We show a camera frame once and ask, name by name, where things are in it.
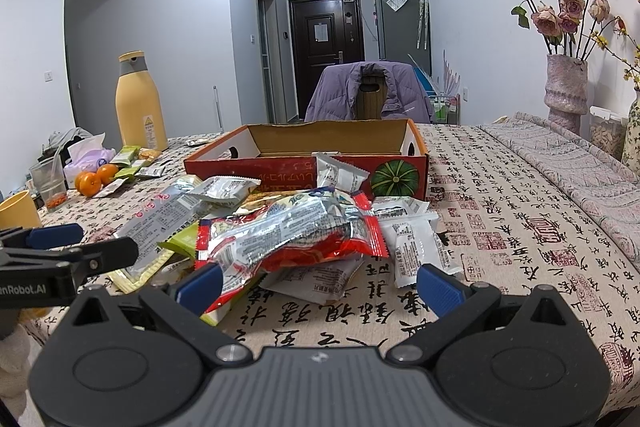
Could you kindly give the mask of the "large yellow-edged snack bag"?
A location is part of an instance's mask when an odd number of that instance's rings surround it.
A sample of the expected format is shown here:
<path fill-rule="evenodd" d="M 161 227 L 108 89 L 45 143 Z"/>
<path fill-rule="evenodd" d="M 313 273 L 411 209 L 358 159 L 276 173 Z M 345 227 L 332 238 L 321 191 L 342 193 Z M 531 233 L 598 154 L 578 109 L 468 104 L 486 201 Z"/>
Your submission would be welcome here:
<path fill-rule="evenodd" d="M 200 184 L 178 181 L 155 195 L 114 234 L 128 237 L 138 246 L 137 260 L 129 267 L 108 273 L 114 285 L 130 294 L 154 277 L 174 254 L 162 247 L 176 233 L 204 217 L 212 205 L 192 194 Z"/>

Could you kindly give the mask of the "red silver snack bag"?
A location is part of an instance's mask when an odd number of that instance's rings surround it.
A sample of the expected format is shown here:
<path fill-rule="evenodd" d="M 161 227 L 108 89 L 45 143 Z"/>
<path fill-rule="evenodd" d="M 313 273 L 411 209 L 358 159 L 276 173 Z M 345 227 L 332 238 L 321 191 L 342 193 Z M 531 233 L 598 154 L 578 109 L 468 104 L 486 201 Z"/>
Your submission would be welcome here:
<path fill-rule="evenodd" d="M 366 194 L 321 187 L 259 208 L 198 224 L 195 265 L 216 262 L 240 273 L 309 267 L 350 255 L 387 258 L 378 218 Z"/>

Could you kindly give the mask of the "yellow mug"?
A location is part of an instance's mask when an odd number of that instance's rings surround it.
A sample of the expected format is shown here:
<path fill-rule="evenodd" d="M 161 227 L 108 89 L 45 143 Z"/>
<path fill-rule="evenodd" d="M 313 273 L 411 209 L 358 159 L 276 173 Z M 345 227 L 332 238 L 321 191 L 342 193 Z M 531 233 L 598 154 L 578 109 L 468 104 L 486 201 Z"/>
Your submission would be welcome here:
<path fill-rule="evenodd" d="M 0 204 L 0 228 L 40 228 L 41 221 L 29 191 L 18 192 Z"/>

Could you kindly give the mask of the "orange tangerine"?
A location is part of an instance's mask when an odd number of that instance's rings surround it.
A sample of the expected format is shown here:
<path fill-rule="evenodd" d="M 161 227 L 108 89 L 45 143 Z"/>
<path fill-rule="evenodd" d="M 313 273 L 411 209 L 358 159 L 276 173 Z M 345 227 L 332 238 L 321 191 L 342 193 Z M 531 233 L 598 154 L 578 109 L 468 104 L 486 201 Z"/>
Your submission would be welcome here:
<path fill-rule="evenodd" d="M 93 197 L 101 191 L 102 180 L 95 172 L 81 172 L 76 176 L 75 187 L 80 195 Z"/>
<path fill-rule="evenodd" d="M 96 176 L 100 179 L 103 186 L 107 186 L 114 181 L 118 170 L 119 167 L 117 165 L 105 164 L 96 170 Z"/>

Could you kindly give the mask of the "clear plastic cup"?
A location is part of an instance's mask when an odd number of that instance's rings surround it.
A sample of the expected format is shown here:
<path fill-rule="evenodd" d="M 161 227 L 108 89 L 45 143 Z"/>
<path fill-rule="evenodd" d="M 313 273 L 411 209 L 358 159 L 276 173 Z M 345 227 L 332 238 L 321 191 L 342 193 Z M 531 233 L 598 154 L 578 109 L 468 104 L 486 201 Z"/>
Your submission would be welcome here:
<path fill-rule="evenodd" d="M 39 161 L 29 169 L 34 187 L 48 211 L 55 210 L 67 200 L 67 187 L 60 156 Z"/>

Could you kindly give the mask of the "purple tissue pack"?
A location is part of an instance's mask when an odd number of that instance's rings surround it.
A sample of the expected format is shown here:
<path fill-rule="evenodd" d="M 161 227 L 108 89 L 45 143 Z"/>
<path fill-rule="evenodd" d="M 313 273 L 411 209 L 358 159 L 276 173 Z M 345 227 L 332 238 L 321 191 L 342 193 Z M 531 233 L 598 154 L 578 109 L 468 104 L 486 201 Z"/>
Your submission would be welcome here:
<path fill-rule="evenodd" d="M 76 176 L 81 172 L 96 172 L 101 166 L 109 164 L 116 156 L 114 148 L 105 148 L 105 134 L 89 136 L 68 148 L 70 160 L 63 170 L 65 176 Z"/>

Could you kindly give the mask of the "green snack bar on table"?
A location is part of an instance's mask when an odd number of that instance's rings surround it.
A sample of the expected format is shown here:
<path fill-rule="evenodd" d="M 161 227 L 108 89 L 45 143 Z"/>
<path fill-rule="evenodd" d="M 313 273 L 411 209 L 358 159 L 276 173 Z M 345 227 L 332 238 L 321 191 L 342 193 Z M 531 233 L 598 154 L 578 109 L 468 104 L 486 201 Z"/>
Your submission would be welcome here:
<path fill-rule="evenodd" d="M 112 159 L 111 164 L 119 167 L 131 167 L 139 156 L 140 147 L 125 145 Z"/>

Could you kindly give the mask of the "yellow thermos bottle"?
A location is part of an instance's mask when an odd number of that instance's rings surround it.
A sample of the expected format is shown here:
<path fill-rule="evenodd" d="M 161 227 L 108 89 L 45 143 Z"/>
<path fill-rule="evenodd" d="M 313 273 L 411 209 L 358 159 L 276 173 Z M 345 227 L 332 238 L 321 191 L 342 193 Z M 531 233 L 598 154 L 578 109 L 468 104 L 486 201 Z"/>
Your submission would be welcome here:
<path fill-rule="evenodd" d="M 143 51 L 119 57 L 115 108 L 122 144 L 166 150 L 168 147 L 160 95 Z"/>

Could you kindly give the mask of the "red cardboard pumpkin box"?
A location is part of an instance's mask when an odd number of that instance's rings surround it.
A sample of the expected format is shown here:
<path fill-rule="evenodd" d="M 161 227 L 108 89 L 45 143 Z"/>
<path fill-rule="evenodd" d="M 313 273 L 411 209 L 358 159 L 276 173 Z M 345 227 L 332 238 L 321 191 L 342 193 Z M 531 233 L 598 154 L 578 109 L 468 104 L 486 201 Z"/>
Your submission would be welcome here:
<path fill-rule="evenodd" d="M 244 176 L 266 192 L 317 185 L 316 154 L 369 173 L 360 190 L 369 197 L 426 199 L 428 153 L 410 119 L 324 120 L 310 124 L 251 124 L 221 135 L 184 158 L 186 173 Z"/>

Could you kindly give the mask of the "white silver snack packet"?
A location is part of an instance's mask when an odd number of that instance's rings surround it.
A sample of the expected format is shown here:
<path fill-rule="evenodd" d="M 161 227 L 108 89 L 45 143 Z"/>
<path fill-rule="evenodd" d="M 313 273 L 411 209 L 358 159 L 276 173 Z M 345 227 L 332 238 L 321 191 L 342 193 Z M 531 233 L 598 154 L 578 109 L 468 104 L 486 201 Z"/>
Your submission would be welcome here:
<path fill-rule="evenodd" d="M 314 152 L 316 158 L 317 187 L 332 187 L 345 193 L 356 193 L 367 181 L 370 172 L 346 164 L 335 157 Z"/>

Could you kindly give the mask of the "pink quilted cloth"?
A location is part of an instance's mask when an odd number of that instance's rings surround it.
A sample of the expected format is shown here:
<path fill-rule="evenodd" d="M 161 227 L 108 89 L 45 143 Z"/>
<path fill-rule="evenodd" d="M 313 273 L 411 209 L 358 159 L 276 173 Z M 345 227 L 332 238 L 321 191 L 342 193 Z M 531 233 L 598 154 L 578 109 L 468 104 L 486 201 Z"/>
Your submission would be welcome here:
<path fill-rule="evenodd" d="M 517 113 L 481 127 L 569 197 L 639 264 L 639 177 L 614 157 L 547 119 Z"/>

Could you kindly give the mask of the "wooden chair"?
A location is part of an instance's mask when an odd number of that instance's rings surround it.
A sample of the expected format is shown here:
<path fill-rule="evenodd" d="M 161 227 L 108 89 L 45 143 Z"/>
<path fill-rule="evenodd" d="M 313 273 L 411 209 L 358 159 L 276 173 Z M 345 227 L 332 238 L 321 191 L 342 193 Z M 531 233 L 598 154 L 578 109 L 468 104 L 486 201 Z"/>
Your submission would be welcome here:
<path fill-rule="evenodd" d="M 383 76 L 363 76 L 354 105 L 355 118 L 381 119 L 386 96 L 387 86 Z"/>

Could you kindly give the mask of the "purple jacket on chair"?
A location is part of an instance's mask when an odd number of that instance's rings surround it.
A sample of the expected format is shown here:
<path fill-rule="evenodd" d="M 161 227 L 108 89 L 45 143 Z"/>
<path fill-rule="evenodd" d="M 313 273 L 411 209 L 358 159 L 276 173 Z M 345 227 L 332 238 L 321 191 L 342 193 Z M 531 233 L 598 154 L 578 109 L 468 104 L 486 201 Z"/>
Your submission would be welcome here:
<path fill-rule="evenodd" d="M 433 104 L 412 66 L 358 62 L 322 72 L 305 121 L 409 118 L 431 124 L 433 116 Z"/>

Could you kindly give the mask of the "floral patterned vase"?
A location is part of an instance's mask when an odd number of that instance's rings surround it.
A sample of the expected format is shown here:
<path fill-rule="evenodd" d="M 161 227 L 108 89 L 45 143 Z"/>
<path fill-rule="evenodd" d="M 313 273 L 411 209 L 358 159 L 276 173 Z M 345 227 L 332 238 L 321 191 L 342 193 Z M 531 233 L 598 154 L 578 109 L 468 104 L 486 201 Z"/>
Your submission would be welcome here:
<path fill-rule="evenodd" d="M 623 147 L 622 163 L 633 173 L 640 173 L 640 91 L 636 89 L 636 99 L 629 113 Z"/>

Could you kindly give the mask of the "clear storage jar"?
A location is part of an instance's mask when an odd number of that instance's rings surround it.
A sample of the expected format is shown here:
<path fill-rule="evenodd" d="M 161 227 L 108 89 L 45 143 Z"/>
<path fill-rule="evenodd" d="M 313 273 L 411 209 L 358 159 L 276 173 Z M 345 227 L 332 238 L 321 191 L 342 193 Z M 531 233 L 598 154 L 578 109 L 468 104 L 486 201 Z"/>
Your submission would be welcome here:
<path fill-rule="evenodd" d="M 591 143 L 621 160 L 628 119 L 598 106 L 591 106 L 589 114 Z"/>

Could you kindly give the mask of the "pink ceramic vase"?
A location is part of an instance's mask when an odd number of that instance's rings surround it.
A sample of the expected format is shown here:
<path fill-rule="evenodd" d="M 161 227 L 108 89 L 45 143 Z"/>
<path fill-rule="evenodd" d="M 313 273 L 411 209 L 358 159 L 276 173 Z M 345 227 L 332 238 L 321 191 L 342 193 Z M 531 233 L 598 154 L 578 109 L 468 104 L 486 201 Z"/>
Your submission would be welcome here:
<path fill-rule="evenodd" d="M 551 122 L 580 134 L 582 116 L 588 113 L 588 64 L 574 57 L 550 54 L 544 104 L 549 107 Z"/>

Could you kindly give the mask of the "grey refrigerator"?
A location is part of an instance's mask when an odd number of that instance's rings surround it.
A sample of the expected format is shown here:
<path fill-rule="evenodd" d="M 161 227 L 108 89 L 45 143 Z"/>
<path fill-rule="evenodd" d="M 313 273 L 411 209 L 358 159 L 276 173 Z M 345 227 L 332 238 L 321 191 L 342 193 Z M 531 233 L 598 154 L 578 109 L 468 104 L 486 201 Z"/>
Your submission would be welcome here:
<path fill-rule="evenodd" d="M 375 0 L 378 56 L 382 61 L 432 69 L 428 0 Z"/>

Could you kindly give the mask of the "dark entrance door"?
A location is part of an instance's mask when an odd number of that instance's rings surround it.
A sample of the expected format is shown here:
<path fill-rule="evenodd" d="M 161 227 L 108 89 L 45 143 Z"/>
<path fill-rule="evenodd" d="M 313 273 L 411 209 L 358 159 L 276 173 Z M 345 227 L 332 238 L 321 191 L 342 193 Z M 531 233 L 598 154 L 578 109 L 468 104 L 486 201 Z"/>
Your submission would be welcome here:
<path fill-rule="evenodd" d="M 304 120 L 322 72 L 364 60 L 361 6 L 360 0 L 291 0 L 288 5 L 298 117 Z"/>

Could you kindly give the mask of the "dried rose bouquet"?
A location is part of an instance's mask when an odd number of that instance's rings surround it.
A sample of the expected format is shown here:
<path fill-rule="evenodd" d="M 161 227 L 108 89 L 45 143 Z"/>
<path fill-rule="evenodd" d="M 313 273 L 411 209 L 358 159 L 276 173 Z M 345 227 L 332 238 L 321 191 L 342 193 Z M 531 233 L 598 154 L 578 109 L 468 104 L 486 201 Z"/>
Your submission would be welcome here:
<path fill-rule="evenodd" d="M 523 0 L 511 10 L 521 28 L 533 27 L 551 55 L 579 62 L 600 49 L 626 66 L 625 77 L 639 75 L 639 40 L 608 0 L 555 0 L 553 4 Z"/>

